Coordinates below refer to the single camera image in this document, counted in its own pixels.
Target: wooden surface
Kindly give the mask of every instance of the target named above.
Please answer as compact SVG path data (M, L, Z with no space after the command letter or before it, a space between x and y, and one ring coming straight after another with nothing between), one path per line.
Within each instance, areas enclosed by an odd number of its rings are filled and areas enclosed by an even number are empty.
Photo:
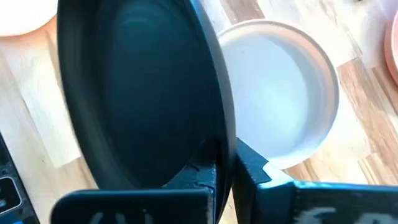
M217 32L248 19L298 27L338 71L340 108L331 133L297 179L398 184L398 88L382 39L395 0L202 0ZM70 127L59 81L56 18L30 34L0 38L0 132L35 210L47 223L62 195L96 185ZM221 223L236 223L230 200Z

